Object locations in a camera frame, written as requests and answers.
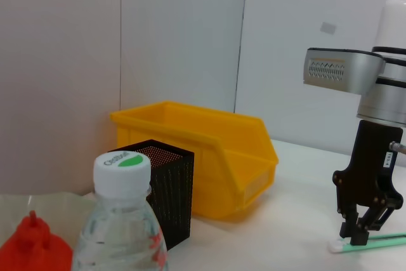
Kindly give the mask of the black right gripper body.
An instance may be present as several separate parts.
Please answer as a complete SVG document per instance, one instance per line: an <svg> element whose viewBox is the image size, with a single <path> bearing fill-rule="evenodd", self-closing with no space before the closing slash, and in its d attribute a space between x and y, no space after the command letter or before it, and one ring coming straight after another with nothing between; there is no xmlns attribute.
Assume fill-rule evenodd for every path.
<svg viewBox="0 0 406 271"><path fill-rule="evenodd" d="M349 213L356 205L383 209L403 206L403 197L392 181L397 153L390 150L390 143L399 142L402 135L401 128L359 122L350 163L332 177L340 213Z"/></svg>

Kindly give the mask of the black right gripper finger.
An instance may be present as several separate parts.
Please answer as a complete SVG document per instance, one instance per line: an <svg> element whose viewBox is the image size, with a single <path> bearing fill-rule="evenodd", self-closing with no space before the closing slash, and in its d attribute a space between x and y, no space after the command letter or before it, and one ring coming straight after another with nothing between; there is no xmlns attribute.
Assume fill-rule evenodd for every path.
<svg viewBox="0 0 406 271"><path fill-rule="evenodd" d="M351 239L352 246L365 246L369 240L370 231L379 231L391 214L401 208L401 204L382 200L368 208L365 214L359 218L355 212L351 216Z"/></svg>
<svg viewBox="0 0 406 271"><path fill-rule="evenodd" d="M344 219L341 224L339 236L342 238L354 237L357 234L358 211L355 203L344 202L338 207L338 212Z"/></svg>

